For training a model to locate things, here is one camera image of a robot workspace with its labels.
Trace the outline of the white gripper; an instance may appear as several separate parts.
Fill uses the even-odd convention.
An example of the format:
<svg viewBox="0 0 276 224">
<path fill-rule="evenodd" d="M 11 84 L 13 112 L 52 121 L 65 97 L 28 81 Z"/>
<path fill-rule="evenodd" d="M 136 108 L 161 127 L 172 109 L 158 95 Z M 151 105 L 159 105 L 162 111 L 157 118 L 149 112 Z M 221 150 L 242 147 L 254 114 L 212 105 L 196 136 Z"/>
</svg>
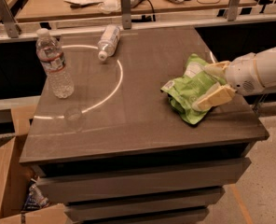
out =
<svg viewBox="0 0 276 224">
<path fill-rule="evenodd" d="M 204 66 L 204 71 L 214 77 L 226 77 L 227 83 L 232 88 L 229 85 L 213 85 L 192 104 L 192 108 L 197 111 L 207 111 L 214 106 L 228 103 L 234 98 L 236 91 L 243 96 L 249 96 L 264 90 L 257 74 L 253 52 L 238 57 L 232 62 L 209 63 Z"/>
</svg>

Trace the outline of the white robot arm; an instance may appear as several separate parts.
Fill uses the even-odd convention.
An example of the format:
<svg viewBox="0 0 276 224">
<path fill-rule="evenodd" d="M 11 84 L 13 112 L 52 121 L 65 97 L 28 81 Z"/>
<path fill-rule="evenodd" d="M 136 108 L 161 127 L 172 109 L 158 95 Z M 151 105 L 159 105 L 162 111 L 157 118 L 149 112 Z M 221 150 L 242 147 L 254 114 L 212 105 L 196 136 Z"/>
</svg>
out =
<svg viewBox="0 0 276 224">
<path fill-rule="evenodd" d="M 250 96 L 276 92 L 276 47 L 248 53 L 230 61 L 210 63 L 204 72 L 223 78 L 225 85 L 213 85 L 192 105 L 197 111 L 228 103 L 236 93 Z"/>
</svg>

